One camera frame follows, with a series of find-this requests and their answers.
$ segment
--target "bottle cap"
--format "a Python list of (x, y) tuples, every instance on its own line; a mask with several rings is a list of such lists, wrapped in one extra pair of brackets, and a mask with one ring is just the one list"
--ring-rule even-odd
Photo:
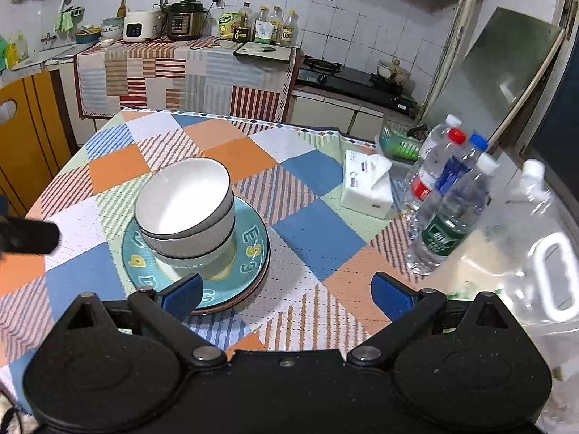
[(545, 177), (545, 165), (537, 159), (528, 159), (523, 165), (523, 176), (543, 179)]
[(448, 138), (452, 140), (456, 145), (462, 145), (467, 139), (466, 134), (456, 127), (453, 127), (448, 131)]
[(453, 114), (447, 115), (447, 120), (445, 121), (449, 127), (460, 127), (462, 126), (462, 121)]
[(486, 138), (476, 132), (473, 132), (468, 141), (471, 145), (475, 146), (477, 149), (483, 152), (489, 147), (489, 144), (486, 142)]
[(481, 173), (492, 178), (499, 168), (499, 164), (488, 153), (482, 153), (477, 161), (477, 168)]

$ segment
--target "patchwork tablecloth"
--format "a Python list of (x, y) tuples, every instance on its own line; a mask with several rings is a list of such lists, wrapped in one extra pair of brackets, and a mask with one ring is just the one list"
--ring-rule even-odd
[(345, 354), (389, 323), (371, 300), (374, 273), (407, 282), (398, 213), (378, 220), (339, 205), (346, 149), (371, 153), (374, 145), (237, 117), (119, 112), (28, 214), (58, 224), (56, 252), (7, 255), (0, 264), (0, 380), (26, 407), (22, 373), (71, 301), (86, 291), (111, 300), (135, 290), (121, 255), (135, 197), (158, 169), (196, 156), (226, 165), (235, 193), (263, 217), (271, 263), (260, 292), (220, 314), (191, 317), (187, 326), (229, 352)]
[(94, 46), (75, 58), (79, 116), (108, 119), (129, 106), (281, 122), (296, 51), (287, 64), (238, 59), (239, 47), (213, 36)]

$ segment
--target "teal plate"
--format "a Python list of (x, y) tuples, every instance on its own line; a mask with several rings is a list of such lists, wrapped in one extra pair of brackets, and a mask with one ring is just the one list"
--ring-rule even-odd
[(234, 207), (234, 246), (213, 263), (199, 268), (174, 268), (160, 261), (132, 218), (124, 232), (122, 256), (134, 286), (151, 285), (158, 291), (198, 272), (203, 278), (203, 300), (192, 315), (225, 310), (247, 297), (267, 272), (269, 240), (263, 220), (249, 204), (236, 197)]

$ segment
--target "tissue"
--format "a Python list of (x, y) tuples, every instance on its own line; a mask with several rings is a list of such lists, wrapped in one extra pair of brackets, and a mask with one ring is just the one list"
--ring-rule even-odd
[(340, 204), (375, 218), (386, 218), (392, 208), (392, 162), (382, 155), (346, 151)]

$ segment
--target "pressure cooker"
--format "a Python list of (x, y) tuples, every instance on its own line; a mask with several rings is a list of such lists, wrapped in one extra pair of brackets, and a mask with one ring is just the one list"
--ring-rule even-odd
[(201, 37), (207, 10), (198, 0), (181, 0), (173, 3), (167, 18), (167, 37), (174, 41)]

